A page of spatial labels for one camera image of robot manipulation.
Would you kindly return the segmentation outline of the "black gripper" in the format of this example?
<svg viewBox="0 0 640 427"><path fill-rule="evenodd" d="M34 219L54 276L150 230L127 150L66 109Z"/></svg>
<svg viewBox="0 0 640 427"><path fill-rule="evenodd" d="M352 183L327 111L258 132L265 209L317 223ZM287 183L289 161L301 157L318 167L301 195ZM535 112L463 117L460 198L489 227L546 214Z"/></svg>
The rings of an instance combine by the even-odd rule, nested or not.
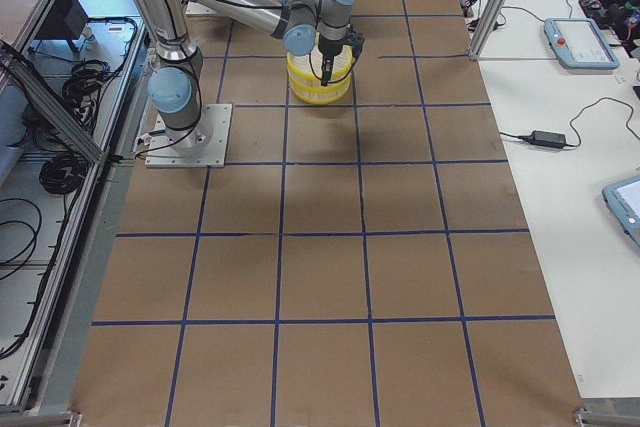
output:
<svg viewBox="0 0 640 427"><path fill-rule="evenodd" d="M319 36L319 51L323 56L321 61L320 77L322 87L328 86L329 79L332 77L333 73L334 59L342 52L343 47L348 43L349 41L346 37L338 40L333 40L323 35Z"/></svg>

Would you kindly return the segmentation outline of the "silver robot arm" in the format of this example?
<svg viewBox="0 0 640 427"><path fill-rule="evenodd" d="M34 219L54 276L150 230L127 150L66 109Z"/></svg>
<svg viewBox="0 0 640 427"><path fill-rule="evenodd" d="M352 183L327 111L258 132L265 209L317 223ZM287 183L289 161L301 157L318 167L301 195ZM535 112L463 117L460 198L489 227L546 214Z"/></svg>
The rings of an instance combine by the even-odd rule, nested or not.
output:
<svg viewBox="0 0 640 427"><path fill-rule="evenodd" d="M166 144L180 150L205 146L212 124L200 90L202 53L193 40L190 16L228 18L282 40L296 57L317 50L319 81L334 79L334 61L344 49L359 56L363 38L351 25L354 0L134 0L159 58L148 83L164 124Z"/></svg>

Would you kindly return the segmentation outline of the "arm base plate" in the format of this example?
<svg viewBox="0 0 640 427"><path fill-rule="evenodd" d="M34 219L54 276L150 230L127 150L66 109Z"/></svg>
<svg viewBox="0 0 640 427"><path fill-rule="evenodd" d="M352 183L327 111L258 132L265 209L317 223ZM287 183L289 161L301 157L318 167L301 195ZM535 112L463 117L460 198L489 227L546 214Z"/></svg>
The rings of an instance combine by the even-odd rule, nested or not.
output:
<svg viewBox="0 0 640 427"><path fill-rule="evenodd" d="M155 129L164 133L153 136L145 154L148 168L200 168L225 166L233 107L231 104L206 104L193 131L182 133L166 129L160 114Z"/></svg>

